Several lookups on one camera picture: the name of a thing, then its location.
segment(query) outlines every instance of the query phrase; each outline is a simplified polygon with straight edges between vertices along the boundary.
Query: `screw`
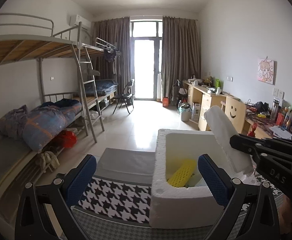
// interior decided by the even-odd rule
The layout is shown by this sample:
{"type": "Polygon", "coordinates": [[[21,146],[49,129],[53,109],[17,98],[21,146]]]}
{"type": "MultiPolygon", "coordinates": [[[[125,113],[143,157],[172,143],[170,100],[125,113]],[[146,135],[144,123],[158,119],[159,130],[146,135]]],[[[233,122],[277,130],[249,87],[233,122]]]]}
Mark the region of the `screw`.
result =
{"type": "Polygon", "coordinates": [[[32,186],[32,183],[31,182],[28,182],[25,184],[25,188],[30,188],[32,186]]]}
{"type": "Polygon", "coordinates": [[[62,179],[54,179],[54,184],[55,185],[59,185],[59,184],[61,184],[62,183],[62,179]]]}
{"type": "Polygon", "coordinates": [[[263,185],[264,187],[269,187],[269,186],[270,186],[268,182],[263,182],[262,185],[263,185]]]}
{"type": "Polygon", "coordinates": [[[233,179],[233,183],[236,184],[236,185],[239,185],[241,183],[241,180],[238,179],[238,178],[234,178],[233,179]]]}

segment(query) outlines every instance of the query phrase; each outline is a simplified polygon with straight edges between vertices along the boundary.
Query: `electrical outlet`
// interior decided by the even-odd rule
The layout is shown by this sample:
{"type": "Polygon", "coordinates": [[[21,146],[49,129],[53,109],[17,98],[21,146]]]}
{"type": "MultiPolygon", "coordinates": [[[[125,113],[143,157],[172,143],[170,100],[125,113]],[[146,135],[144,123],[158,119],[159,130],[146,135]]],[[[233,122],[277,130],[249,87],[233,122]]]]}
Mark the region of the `electrical outlet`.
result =
{"type": "Polygon", "coordinates": [[[280,99],[284,99],[284,92],[283,91],[278,91],[278,97],[280,98],[280,99]]]}
{"type": "Polygon", "coordinates": [[[272,92],[272,95],[277,97],[278,96],[278,92],[279,92],[279,89],[278,88],[274,88],[273,92],[272,92]]]}

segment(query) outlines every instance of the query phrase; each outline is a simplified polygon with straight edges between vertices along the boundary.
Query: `cup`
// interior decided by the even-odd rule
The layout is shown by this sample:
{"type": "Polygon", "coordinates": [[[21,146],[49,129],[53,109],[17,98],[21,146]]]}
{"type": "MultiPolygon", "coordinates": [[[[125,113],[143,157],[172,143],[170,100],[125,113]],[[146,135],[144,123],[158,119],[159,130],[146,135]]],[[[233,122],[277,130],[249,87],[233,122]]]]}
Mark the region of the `cup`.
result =
{"type": "Polygon", "coordinates": [[[220,93],[221,93],[221,88],[218,87],[218,88],[217,88],[217,91],[216,91],[216,95],[220,95],[220,93]]]}

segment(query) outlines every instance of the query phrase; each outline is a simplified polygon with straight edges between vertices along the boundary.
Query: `smiley face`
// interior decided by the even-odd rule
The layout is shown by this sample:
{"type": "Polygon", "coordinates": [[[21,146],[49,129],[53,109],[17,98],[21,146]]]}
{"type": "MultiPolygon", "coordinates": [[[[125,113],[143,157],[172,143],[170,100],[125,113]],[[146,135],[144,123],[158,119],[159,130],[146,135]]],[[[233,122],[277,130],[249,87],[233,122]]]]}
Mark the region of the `smiley face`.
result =
{"type": "Polygon", "coordinates": [[[230,113],[230,117],[231,117],[231,118],[235,118],[235,117],[236,117],[236,115],[232,115],[232,114],[231,114],[231,111],[230,111],[229,113],[230,113]]]}

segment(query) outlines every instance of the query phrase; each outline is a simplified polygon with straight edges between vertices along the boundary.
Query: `upper bunk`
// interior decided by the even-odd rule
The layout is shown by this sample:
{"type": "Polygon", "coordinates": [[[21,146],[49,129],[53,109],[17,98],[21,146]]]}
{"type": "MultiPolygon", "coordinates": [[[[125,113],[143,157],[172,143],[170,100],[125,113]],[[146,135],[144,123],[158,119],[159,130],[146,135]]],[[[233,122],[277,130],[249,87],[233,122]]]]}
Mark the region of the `upper bunk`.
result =
{"type": "MultiPolygon", "coordinates": [[[[90,57],[102,56],[105,49],[116,49],[116,47],[102,39],[96,38],[96,46],[84,44],[81,42],[81,31],[86,32],[88,36],[91,35],[81,26],[71,27],[61,32],[53,34],[54,22],[50,19],[18,13],[0,13],[3,15],[14,15],[31,17],[35,19],[49,21],[51,27],[42,25],[33,25],[26,23],[0,23],[0,26],[28,26],[35,28],[48,29],[51,31],[51,36],[30,35],[30,34],[4,34],[0,35],[0,65],[31,60],[38,58],[71,58],[74,57],[71,46],[78,53],[78,44],[87,48],[90,57]],[[77,41],[70,40],[71,31],[77,29],[77,41]],[[69,34],[68,39],[63,39],[62,36],[69,34]]],[[[81,56],[85,56],[85,51],[80,51],[81,56]]]]}

